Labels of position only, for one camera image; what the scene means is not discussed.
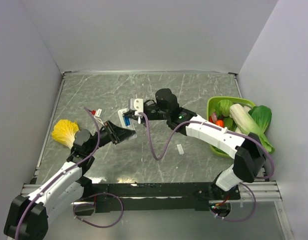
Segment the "white remote control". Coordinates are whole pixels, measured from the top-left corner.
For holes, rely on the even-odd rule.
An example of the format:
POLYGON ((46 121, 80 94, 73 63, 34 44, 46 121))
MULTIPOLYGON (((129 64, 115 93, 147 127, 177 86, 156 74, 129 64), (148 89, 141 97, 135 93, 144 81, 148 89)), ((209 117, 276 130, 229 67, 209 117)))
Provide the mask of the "white remote control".
POLYGON ((128 112, 129 112, 128 108, 123 108, 123 109, 118 110, 117 113, 118 113, 121 126, 125 129, 136 131, 131 119, 124 115, 125 113, 128 113, 128 112))

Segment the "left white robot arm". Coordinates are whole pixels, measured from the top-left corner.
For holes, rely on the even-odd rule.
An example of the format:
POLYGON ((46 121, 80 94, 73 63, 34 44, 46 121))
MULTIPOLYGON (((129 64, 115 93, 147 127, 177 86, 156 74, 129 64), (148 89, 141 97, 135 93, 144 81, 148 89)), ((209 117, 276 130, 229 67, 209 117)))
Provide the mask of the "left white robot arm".
POLYGON ((128 119, 117 126, 106 121, 95 134, 78 130, 72 138, 72 148, 60 170, 45 184, 28 196, 18 195, 11 202, 3 233, 17 240, 41 240, 45 237, 52 218, 70 202, 92 197, 92 182, 84 174, 94 162, 93 154, 108 143, 118 144, 136 135, 128 119))

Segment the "blue battery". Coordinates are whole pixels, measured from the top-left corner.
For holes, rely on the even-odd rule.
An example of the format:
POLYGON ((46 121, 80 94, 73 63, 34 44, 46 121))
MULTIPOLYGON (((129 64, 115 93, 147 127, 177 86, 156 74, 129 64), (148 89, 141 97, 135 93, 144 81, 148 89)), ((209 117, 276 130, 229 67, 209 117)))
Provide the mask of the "blue battery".
POLYGON ((130 119, 129 118, 125 118, 125 122, 126 122, 126 126, 130 126, 130 119))

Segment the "white battery cover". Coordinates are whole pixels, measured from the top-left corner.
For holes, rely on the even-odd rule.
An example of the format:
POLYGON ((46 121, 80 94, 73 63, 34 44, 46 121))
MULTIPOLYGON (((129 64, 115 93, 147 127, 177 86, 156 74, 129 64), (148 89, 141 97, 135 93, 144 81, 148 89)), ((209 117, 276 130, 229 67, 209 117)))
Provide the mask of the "white battery cover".
POLYGON ((177 147, 177 150, 179 152, 179 155, 183 155, 184 154, 184 150, 183 150, 182 145, 181 144, 177 144, 176 147, 177 147))

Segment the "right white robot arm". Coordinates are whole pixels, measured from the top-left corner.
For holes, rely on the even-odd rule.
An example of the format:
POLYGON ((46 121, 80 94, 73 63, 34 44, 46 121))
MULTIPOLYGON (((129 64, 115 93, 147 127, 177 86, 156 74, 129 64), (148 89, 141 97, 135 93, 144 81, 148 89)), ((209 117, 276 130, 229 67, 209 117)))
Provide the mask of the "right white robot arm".
POLYGON ((217 199, 225 198, 241 182, 254 182, 266 161, 265 149, 257 135, 232 132, 180 107, 177 97, 168 88, 158 90, 155 98, 153 103, 132 98, 127 108, 118 111, 122 127, 134 130, 132 120, 147 127, 149 121, 165 120, 173 133, 202 140, 225 152, 234 163, 215 179, 212 193, 217 199))

